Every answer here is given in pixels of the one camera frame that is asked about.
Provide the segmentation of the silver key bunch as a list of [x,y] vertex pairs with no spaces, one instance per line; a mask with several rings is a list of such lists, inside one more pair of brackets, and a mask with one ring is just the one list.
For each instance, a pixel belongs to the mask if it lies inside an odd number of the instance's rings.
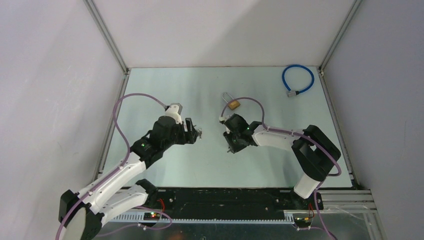
[[194,141],[201,140],[202,139],[202,133],[203,133],[203,130],[201,128],[197,128],[197,127],[194,126],[193,127]]

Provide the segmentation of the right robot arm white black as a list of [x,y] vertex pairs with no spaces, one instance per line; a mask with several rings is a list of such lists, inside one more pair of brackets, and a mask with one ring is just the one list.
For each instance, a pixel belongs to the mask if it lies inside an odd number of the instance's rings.
[[292,151],[303,171],[293,187],[291,204],[304,209],[311,202],[311,194],[320,183],[330,176],[332,168],[341,174],[337,161],[342,156],[336,145],[315,125],[305,129],[285,130],[265,127],[260,121],[247,121],[238,114],[221,116],[219,122],[225,126],[223,136],[229,152],[235,154],[247,147],[273,147]]

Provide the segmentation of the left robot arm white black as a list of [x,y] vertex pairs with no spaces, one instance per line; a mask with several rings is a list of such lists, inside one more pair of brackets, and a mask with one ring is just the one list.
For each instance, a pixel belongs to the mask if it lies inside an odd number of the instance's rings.
[[153,208],[158,189],[147,179],[122,187],[160,160],[174,145],[192,145],[201,138],[190,118],[163,115],[133,145],[117,166],[78,192],[67,190],[60,197],[57,240],[92,240],[112,219],[133,208]]

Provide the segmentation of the brass padlock silver shackle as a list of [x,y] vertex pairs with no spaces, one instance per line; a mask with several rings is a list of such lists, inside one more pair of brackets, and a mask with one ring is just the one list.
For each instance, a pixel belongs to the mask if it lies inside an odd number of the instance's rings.
[[228,92],[223,92],[221,95],[222,99],[225,101],[227,107],[234,111],[241,106],[238,100],[235,100]]

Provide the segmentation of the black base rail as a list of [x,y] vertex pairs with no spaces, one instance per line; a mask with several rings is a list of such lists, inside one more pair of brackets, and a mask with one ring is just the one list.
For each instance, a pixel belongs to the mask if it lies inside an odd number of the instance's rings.
[[282,220],[288,211],[323,210],[320,194],[307,199],[291,188],[160,187],[144,207],[163,210],[171,218]]

